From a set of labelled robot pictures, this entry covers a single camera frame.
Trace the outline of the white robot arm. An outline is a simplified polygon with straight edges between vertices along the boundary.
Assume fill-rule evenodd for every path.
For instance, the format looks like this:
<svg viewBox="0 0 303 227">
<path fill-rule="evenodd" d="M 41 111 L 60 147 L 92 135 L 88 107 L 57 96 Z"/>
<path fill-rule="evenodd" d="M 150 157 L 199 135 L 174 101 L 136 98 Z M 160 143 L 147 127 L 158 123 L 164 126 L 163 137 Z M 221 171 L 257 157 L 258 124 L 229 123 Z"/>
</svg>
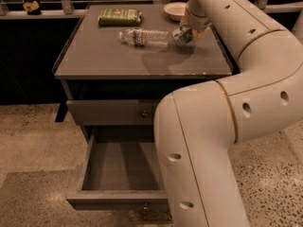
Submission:
<svg viewBox="0 0 303 227">
<path fill-rule="evenodd" d="M 303 45 L 247 0 L 189 0 L 187 20 L 211 22 L 241 71 L 176 90 L 156 109 L 173 224 L 250 227 L 227 150 L 302 118 Z"/>
</svg>

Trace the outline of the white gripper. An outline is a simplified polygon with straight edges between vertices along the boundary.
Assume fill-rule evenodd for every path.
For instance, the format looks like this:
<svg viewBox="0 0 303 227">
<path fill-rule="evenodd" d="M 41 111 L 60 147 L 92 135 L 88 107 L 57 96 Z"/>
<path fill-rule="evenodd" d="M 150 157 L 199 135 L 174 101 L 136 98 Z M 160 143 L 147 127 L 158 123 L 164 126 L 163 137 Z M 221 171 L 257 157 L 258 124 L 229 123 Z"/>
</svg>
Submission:
<svg viewBox="0 0 303 227">
<path fill-rule="evenodd" d="M 192 41 L 197 42 L 208 32 L 211 22 L 199 4 L 187 2 L 185 16 L 181 18 L 179 25 L 191 27 Z"/>
</svg>

